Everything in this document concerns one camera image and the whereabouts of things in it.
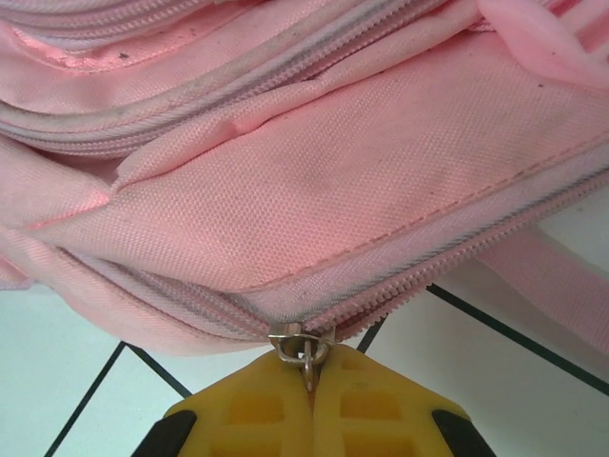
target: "bag strap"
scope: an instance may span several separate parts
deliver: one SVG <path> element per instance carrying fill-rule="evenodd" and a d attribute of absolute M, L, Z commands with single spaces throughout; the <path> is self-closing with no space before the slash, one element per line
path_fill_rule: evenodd
<path fill-rule="evenodd" d="M 479 259 L 526 300 L 609 353 L 609 281 L 537 228 L 520 230 Z"/>

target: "tile floor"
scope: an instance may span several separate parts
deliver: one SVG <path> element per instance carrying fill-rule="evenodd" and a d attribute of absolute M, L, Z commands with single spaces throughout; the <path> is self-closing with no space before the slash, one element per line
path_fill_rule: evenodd
<path fill-rule="evenodd" d="M 609 275 L 607 202 L 595 194 L 541 227 Z M 466 264 L 391 314 L 367 354 L 460 403 L 498 457 L 609 455 L 609 358 L 520 300 Z M 7 457 L 128 457 L 182 395 L 268 350 L 148 354 L 43 287 L 0 293 L 0 343 Z"/>

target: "pink backpack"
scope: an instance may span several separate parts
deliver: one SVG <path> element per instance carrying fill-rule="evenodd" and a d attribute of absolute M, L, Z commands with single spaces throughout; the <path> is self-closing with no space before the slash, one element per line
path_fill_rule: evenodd
<path fill-rule="evenodd" d="M 609 352 L 607 283 L 508 237 L 609 182 L 608 11 L 0 0 L 0 282 L 193 354 L 348 338 L 480 255 Z"/>

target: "zipper pull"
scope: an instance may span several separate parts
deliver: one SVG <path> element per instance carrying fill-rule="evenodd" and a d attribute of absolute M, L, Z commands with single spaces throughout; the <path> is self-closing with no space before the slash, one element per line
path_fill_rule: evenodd
<path fill-rule="evenodd" d="M 320 336 L 303 332 L 299 323 L 273 324 L 268 333 L 271 345 L 277 355 L 286 364 L 301 370 L 304 385 L 308 392 L 313 392 L 319 379 L 319 371 L 327 354 L 335 344 L 335 328 Z"/>

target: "metal zipper slider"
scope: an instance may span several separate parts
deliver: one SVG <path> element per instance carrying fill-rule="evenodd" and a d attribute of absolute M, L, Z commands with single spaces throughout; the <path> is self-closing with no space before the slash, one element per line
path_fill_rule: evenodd
<path fill-rule="evenodd" d="M 303 326 L 299 323 L 274 324 L 270 328 L 268 339 L 283 362 L 301 370 L 306 390 L 312 392 L 318 378 L 315 369 L 321 367 L 334 347 L 334 335 L 335 328 L 316 336 L 304 333 Z"/>

